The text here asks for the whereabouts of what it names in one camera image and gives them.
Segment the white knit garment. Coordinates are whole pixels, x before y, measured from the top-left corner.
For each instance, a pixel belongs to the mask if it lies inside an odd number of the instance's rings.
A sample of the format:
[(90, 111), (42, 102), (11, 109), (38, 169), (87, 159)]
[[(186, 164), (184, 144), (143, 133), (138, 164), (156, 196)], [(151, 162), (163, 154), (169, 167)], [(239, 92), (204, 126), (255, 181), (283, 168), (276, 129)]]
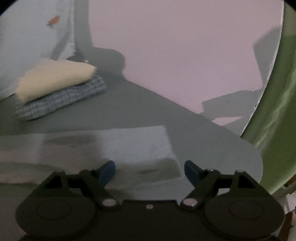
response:
[(182, 178), (164, 126), (1, 137), (1, 182), (40, 184), (52, 172), (77, 174), (116, 164), (110, 189)]

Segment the green fabric curtain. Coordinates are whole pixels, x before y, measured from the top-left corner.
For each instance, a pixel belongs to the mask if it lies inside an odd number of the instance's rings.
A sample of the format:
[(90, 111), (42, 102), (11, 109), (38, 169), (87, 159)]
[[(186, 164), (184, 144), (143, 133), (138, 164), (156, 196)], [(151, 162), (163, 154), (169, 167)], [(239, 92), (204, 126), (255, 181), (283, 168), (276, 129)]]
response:
[(260, 184), (270, 194), (295, 175), (295, 9), (288, 3), (273, 71), (242, 138), (260, 150)]

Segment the blue checked folded garment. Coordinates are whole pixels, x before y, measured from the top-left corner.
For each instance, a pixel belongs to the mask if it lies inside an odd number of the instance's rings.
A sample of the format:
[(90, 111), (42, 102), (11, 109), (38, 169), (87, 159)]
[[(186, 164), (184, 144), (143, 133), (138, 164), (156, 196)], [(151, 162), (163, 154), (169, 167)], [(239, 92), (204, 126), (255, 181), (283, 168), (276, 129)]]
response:
[(107, 92), (107, 85), (103, 78), (94, 74), (85, 83), (66, 87), (27, 103), (21, 103), (18, 99), (15, 99), (15, 115), (23, 121), (36, 120), (66, 106), (105, 92)]

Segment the cream folded garment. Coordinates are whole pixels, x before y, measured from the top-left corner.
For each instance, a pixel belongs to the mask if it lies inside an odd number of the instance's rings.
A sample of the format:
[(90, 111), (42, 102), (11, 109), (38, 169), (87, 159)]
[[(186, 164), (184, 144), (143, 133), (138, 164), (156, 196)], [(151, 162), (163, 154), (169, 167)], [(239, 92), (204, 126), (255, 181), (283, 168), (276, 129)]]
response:
[(41, 58), (18, 79), (15, 95), (23, 103), (88, 81), (96, 67), (85, 62)]

